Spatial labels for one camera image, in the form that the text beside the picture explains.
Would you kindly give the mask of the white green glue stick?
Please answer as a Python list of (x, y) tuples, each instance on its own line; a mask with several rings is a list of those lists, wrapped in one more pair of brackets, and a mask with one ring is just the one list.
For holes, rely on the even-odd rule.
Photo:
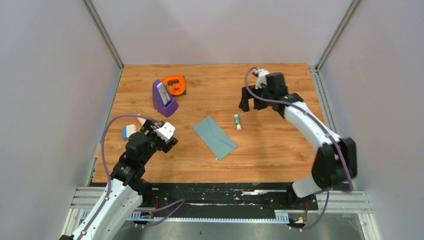
[(234, 115), (234, 120), (235, 120), (236, 129), (241, 130), (242, 126), (241, 126), (241, 121), (240, 121), (240, 117), (239, 117), (238, 114)]

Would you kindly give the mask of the grey-green envelope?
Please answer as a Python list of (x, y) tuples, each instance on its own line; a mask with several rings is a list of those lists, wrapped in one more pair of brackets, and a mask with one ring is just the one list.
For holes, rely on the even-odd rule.
[(222, 160), (238, 147), (230, 136), (226, 134), (210, 116), (207, 116), (195, 124), (192, 129), (218, 160)]

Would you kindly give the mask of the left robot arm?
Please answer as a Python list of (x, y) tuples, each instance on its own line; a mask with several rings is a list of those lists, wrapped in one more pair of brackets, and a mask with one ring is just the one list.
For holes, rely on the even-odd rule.
[(157, 152), (169, 152), (177, 143), (169, 122), (147, 118), (140, 130), (128, 136), (124, 153), (109, 175), (105, 190), (89, 215), (62, 240), (111, 240), (132, 212), (153, 201), (151, 184), (142, 176)]

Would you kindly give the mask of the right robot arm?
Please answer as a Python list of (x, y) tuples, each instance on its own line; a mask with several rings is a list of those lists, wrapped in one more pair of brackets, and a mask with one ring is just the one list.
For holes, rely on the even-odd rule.
[(245, 74), (244, 84), (239, 103), (242, 111), (250, 110), (250, 99), (255, 110), (271, 108), (294, 125), (315, 150), (311, 172), (294, 181), (285, 195), (290, 208), (298, 209), (306, 197), (343, 182), (353, 190), (352, 180), (358, 174), (358, 165), (357, 147), (352, 138), (343, 138), (332, 131), (312, 113), (300, 95), (290, 93), (283, 73), (252, 67)]

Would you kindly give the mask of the pink toy microphone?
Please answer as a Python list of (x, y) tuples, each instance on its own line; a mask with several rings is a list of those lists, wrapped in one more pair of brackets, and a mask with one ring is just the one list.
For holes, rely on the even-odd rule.
[(147, 120), (141, 114), (137, 114), (137, 121), (143, 126)]

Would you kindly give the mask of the white blue toy brick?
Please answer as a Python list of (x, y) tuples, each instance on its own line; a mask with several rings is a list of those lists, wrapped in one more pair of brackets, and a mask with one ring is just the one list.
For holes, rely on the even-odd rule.
[(122, 138), (127, 141), (137, 131), (138, 129), (135, 124), (125, 125), (122, 127)]

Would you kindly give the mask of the purple stand with device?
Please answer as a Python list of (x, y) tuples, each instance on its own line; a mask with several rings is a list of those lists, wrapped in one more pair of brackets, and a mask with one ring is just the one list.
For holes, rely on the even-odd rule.
[(159, 79), (152, 84), (152, 104), (154, 109), (165, 118), (172, 116), (179, 108), (175, 97)]

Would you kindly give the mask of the aluminium frame rail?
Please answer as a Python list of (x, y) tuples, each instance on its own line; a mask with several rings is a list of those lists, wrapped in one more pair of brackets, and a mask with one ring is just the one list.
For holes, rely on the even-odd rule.
[[(103, 187), (99, 186), (78, 186), (72, 200), (71, 208), (68, 212), (62, 234), (70, 235), (82, 224), (83, 220), (89, 215), (89, 204), (78, 203), (79, 198), (91, 202), (97, 202), (101, 196)], [(362, 231), (366, 240), (379, 240), (380, 234), (377, 230), (375, 219), (371, 206), (364, 191), (355, 191), (345, 193), (342, 191), (331, 190), (329, 199), (323, 193), (316, 196), (319, 208), (327, 205), (326, 213), (328, 214), (356, 214), (360, 221), (359, 230)], [(273, 218), (221, 218), (221, 217), (169, 217), (167, 222), (183, 222), (183, 223), (232, 223), (232, 224), (286, 224), (289, 222), (290, 214), (297, 214), (299, 210), (273, 210)]]

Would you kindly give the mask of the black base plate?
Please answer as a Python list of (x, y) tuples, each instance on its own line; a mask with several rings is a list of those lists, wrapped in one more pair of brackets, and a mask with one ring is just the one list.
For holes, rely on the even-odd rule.
[(150, 210), (183, 199), (173, 218), (274, 219), (275, 211), (303, 215), (317, 210), (315, 196), (297, 198), (289, 182), (154, 182), (140, 209)]

